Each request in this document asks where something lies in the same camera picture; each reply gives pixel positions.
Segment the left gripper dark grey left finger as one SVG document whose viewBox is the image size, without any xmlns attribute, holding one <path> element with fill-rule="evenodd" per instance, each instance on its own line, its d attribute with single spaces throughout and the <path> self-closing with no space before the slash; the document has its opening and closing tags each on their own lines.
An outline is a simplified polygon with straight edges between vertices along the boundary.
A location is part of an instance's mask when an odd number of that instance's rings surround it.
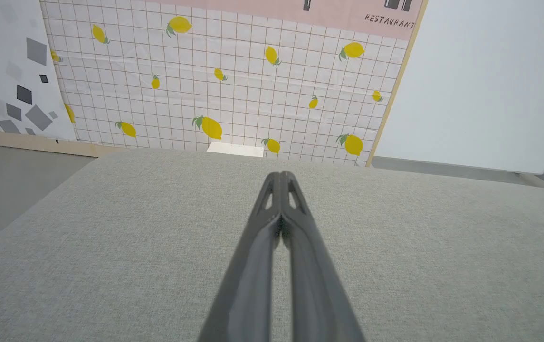
<svg viewBox="0 0 544 342">
<path fill-rule="evenodd" d="M 200 342 L 268 342 L 280 173 L 267 175 L 204 321 Z"/>
</svg>

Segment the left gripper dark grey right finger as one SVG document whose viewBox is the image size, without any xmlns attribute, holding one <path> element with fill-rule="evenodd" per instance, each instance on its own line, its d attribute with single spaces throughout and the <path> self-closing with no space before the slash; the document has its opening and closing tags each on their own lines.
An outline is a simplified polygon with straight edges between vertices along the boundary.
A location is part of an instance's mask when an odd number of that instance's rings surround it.
<svg viewBox="0 0 544 342">
<path fill-rule="evenodd" d="M 364 342 L 322 234 L 296 180 L 281 173 L 282 236 L 290 252 L 295 342 Z"/>
</svg>

